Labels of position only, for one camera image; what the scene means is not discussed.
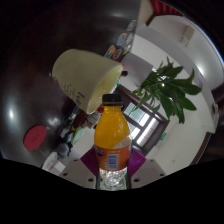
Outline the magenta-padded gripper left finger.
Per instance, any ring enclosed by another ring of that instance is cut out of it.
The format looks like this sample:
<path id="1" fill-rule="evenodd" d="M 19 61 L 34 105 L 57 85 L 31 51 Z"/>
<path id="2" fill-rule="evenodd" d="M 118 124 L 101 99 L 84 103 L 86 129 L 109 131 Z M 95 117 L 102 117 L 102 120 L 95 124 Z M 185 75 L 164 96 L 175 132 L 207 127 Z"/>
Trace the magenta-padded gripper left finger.
<path id="1" fill-rule="evenodd" d="M 95 149 L 91 148 L 80 159 L 73 158 L 60 177 L 83 188 L 98 189 L 100 176 Z"/>

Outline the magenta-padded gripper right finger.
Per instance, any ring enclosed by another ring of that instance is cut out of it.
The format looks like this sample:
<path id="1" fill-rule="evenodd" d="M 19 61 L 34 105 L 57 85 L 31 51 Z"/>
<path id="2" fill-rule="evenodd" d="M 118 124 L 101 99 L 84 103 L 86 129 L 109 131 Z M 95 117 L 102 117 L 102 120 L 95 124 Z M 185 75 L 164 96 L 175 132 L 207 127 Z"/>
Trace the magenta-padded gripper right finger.
<path id="1" fill-rule="evenodd" d="M 136 189 L 155 182 L 166 174 L 154 159 L 147 159 L 135 148 L 128 161 L 128 188 Z"/>

